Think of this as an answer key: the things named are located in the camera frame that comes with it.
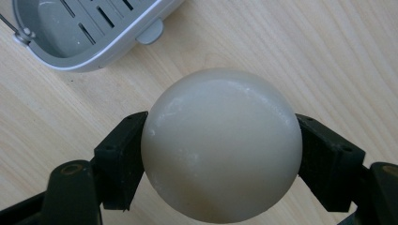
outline sphere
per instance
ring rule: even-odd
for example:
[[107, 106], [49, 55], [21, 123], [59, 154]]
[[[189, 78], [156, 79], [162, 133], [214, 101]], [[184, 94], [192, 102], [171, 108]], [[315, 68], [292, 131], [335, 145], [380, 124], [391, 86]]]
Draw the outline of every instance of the sphere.
[[213, 68], [184, 77], [156, 101], [142, 158], [151, 185], [175, 210], [230, 223], [267, 211], [290, 189], [301, 141], [295, 114], [271, 84]]

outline round object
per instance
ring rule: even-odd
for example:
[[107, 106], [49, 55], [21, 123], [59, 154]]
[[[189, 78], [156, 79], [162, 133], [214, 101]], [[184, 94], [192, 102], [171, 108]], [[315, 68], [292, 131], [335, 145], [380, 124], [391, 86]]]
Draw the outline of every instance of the round object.
[[268, 210], [291, 187], [301, 151], [299, 122], [283, 96], [260, 77], [221, 68], [167, 89], [142, 136], [154, 189], [175, 210], [211, 223]]

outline glossy surface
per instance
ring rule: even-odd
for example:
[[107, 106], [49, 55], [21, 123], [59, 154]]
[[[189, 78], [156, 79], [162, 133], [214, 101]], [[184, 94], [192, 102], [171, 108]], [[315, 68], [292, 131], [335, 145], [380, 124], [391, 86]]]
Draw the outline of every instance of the glossy surface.
[[260, 77], [229, 69], [196, 72], [157, 100], [142, 139], [152, 186], [177, 211], [237, 222], [275, 204], [301, 161], [299, 124]]

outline drain slot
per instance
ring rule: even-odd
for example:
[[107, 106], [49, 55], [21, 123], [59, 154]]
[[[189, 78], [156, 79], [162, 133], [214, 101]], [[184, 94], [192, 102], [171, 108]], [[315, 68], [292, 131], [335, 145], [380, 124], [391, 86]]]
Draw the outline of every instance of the drain slot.
[[96, 41], [91, 37], [91, 35], [87, 32], [87, 30], [84, 28], [84, 26], [79, 22], [79, 27], [85, 34], [85, 36], [88, 38], [88, 40], [91, 42], [92, 45], [96, 43]]
[[123, 0], [123, 2], [126, 4], [127, 8], [129, 8], [130, 11], [134, 9], [128, 0]]
[[72, 18], [75, 18], [75, 14], [74, 14], [74, 12], [72, 11], [72, 9], [68, 6], [68, 3], [67, 2], [65, 2], [65, 0], [61, 0], [61, 3], [62, 3], [62, 5], [64, 5], [64, 7], [67, 9], [67, 12], [70, 14], [70, 16], [72, 17]]
[[115, 25], [114, 23], [109, 19], [109, 17], [105, 14], [105, 12], [102, 10], [102, 8], [97, 7], [97, 10], [99, 11], [100, 15], [105, 19], [105, 21], [112, 27], [114, 28]]

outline wooden table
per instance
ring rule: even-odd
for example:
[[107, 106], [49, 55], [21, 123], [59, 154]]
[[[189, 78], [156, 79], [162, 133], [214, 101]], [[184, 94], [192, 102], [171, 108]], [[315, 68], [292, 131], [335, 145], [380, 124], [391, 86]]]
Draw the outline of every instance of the wooden table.
[[[0, 208], [47, 186], [56, 166], [91, 159], [125, 116], [148, 111], [172, 83], [204, 68], [264, 77], [295, 112], [398, 163], [398, 1], [187, 0], [162, 37], [102, 70], [49, 69], [0, 25]], [[168, 206], [144, 175], [129, 212], [105, 224], [203, 224]], [[240, 224], [336, 224], [301, 179]]]

